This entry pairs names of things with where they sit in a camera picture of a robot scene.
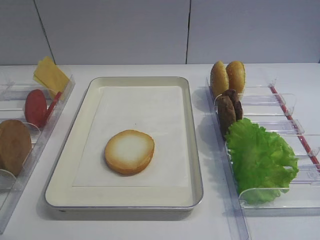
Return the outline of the green lettuce leaf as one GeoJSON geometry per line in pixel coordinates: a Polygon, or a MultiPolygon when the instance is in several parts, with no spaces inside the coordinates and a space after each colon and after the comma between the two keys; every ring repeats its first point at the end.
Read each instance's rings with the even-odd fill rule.
{"type": "Polygon", "coordinates": [[[228,128],[225,138],[237,191],[247,204],[271,202],[288,192],[298,159],[279,134],[243,118],[228,128]]]}

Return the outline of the front brown meat patty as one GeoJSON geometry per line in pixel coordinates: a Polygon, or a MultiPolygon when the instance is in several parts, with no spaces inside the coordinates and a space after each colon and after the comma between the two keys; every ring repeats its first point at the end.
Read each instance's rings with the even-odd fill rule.
{"type": "Polygon", "coordinates": [[[229,96],[220,96],[218,99],[218,118],[221,134],[225,136],[229,126],[236,122],[234,105],[229,96]]]}

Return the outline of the left clear acrylic rack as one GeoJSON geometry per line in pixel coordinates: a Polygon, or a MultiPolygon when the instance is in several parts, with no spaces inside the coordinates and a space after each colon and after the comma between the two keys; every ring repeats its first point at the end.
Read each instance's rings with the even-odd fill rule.
{"type": "Polygon", "coordinates": [[[40,156],[58,122],[58,119],[75,86],[74,76],[69,77],[61,98],[52,108],[52,112],[43,128],[28,123],[25,119],[25,101],[27,95],[33,90],[41,90],[45,96],[47,107],[50,107],[50,90],[35,83],[18,83],[8,81],[0,85],[0,121],[19,120],[27,127],[31,138],[31,151],[23,163],[18,176],[0,170],[0,233],[3,234],[8,222],[20,200],[20,197],[37,165],[40,156]]]}

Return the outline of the white paper tray liner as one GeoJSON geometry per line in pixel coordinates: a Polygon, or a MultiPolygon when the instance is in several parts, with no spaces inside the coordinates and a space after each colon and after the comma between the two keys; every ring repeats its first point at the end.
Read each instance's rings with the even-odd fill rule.
{"type": "Polygon", "coordinates": [[[75,187],[186,187],[189,153],[183,92],[177,86],[102,87],[76,118],[86,138],[73,180],[75,187]],[[149,165],[124,176],[105,163],[104,149],[124,130],[151,136],[155,143],[149,165]]]}

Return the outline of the toasted bun slice on tray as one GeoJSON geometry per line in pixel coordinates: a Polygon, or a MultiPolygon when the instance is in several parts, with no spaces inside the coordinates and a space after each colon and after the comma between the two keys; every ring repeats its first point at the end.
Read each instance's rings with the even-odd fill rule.
{"type": "Polygon", "coordinates": [[[151,162],[155,141],[137,130],[124,130],[114,135],[104,148],[107,166],[118,174],[134,175],[143,171],[151,162]]]}

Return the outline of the yellow cheese slices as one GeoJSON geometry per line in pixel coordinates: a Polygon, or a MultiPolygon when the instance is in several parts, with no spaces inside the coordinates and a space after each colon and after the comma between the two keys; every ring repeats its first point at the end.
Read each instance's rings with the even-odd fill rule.
{"type": "Polygon", "coordinates": [[[58,92],[63,93],[70,81],[49,56],[38,62],[33,80],[47,88],[52,99],[58,92]]]}

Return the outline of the thin red tomato slice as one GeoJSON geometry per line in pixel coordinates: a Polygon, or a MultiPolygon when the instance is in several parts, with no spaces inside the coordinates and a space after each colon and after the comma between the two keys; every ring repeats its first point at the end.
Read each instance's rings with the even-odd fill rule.
{"type": "Polygon", "coordinates": [[[50,106],[48,107],[46,113],[45,113],[45,116],[44,116],[44,119],[43,119],[43,123],[46,125],[50,116],[52,115],[54,109],[55,109],[55,106],[56,104],[58,103],[60,97],[62,95],[62,92],[58,91],[56,96],[54,97],[52,103],[50,104],[50,106]]]}

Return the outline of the brown bun slice in rack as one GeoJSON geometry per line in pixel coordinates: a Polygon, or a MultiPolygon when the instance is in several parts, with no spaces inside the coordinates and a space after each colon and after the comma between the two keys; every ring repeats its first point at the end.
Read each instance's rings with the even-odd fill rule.
{"type": "Polygon", "coordinates": [[[19,120],[9,119],[0,124],[0,168],[17,177],[32,148],[28,128],[19,120]]]}

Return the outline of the right clear acrylic rack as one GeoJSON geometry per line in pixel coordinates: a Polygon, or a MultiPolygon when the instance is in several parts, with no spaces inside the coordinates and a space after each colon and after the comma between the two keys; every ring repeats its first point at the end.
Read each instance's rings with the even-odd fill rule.
{"type": "Polygon", "coordinates": [[[239,239],[251,238],[249,217],[310,217],[320,214],[320,137],[305,134],[293,118],[297,98],[279,93],[275,82],[247,86],[240,94],[243,115],[268,133],[279,134],[297,158],[297,175],[289,187],[253,187],[239,191],[232,157],[220,131],[218,100],[206,83],[206,95],[217,140],[215,158],[223,167],[229,194],[227,206],[239,239]]]}

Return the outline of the left golden bun top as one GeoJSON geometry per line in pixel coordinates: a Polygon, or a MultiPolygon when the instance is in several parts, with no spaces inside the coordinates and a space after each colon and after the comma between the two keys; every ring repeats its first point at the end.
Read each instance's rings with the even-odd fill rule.
{"type": "Polygon", "coordinates": [[[210,86],[214,97],[229,89],[229,77],[222,61],[217,61],[210,71],[210,86]]]}

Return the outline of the brown meat patty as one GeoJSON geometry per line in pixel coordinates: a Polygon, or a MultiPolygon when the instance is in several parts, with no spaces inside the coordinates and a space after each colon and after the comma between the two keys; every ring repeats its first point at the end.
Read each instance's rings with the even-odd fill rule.
{"type": "Polygon", "coordinates": [[[229,96],[220,96],[218,99],[218,118],[221,134],[225,136],[229,126],[236,122],[234,105],[229,96]]]}
{"type": "Polygon", "coordinates": [[[239,100],[238,93],[235,89],[227,89],[222,93],[222,96],[228,96],[233,104],[236,120],[243,118],[243,108],[239,100]]]}

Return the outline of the right golden bun top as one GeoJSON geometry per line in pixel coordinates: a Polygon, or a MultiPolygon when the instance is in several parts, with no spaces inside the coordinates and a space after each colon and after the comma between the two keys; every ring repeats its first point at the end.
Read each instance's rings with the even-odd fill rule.
{"type": "Polygon", "coordinates": [[[226,67],[229,79],[229,88],[236,90],[238,94],[244,92],[246,83],[245,66],[241,61],[232,61],[226,67]]]}

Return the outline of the thick red tomato slice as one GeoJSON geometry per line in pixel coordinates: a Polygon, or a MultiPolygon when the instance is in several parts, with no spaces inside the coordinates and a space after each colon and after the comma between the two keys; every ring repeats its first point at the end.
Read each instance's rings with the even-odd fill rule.
{"type": "Polygon", "coordinates": [[[32,90],[25,100],[24,115],[26,121],[38,128],[42,128],[46,112],[47,103],[45,95],[40,89],[32,90]]]}

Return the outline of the cream rectangular serving tray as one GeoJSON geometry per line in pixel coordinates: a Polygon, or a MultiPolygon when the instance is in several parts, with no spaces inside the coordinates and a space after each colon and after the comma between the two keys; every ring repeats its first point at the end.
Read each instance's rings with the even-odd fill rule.
{"type": "Polygon", "coordinates": [[[203,198],[203,184],[195,125],[187,79],[179,76],[98,77],[84,95],[65,145],[45,190],[45,200],[61,210],[172,210],[187,211],[203,198]],[[82,105],[88,105],[94,92],[103,87],[179,87],[182,90],[189,179],[185,187],[145,186],[73,186],[86,138],[82,137],[77,116],[82,105]]]}

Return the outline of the clear acrylic rack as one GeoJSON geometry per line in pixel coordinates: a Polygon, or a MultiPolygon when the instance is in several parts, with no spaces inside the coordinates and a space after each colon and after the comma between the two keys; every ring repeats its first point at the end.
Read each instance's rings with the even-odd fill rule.
{"type": "Polygon", "coordinates": [[[0,121],[19,120],[27,127],[31,138],[31,151],[23,163],[18,176],[0,170],[0,233],[3,234],[8,222],[20,200],[20,197],[37,165],[40,156],[58,122],[58,119],[75,86],[74,76],[69,77],[61,98],[52,108],[52,112],[43,128],[28,123],[25,119],[25,101],[27,95],[33,90],[41,90],[45,96],[47,107],[50,107],[50,90],[35,83],[18,83],[8,81],[0,85],[0,121]]]}
{"type": "Polygon", "coordinates": [[[279,93],[275,82],[247,86],[240,94],[243,115],[268,133],[279,134],[297,158],[297,175],[289,187],[253,187],[239,191],[232,157],[220,131],[218,100],[206,83],[206,95],[217,140],[215,158],[223,167],[229,194],[227,206],[239,239],[251,238],[249,217],[310,217],[320,214],[320,137],[305,134],[293,118],[297,98],[279,93]]]}

